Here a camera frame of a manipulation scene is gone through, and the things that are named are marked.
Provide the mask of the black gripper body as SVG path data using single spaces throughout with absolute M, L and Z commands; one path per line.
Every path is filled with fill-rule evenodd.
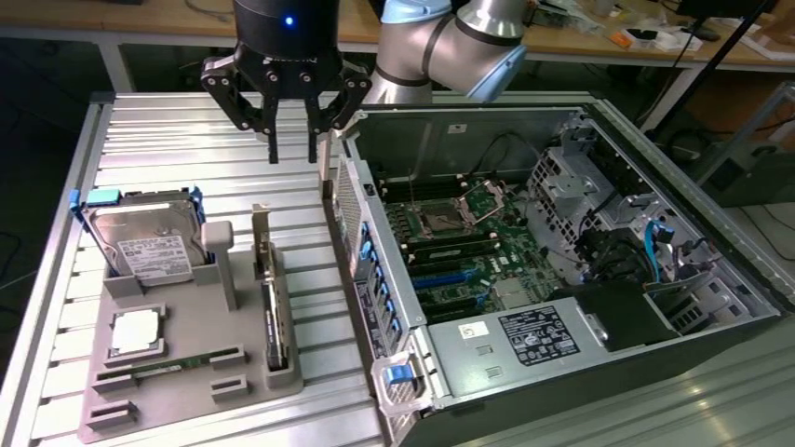
M 281 99 L 317 96 L 341 70 L 336 1 L 233 3 L 234 68 L 261 94 Z

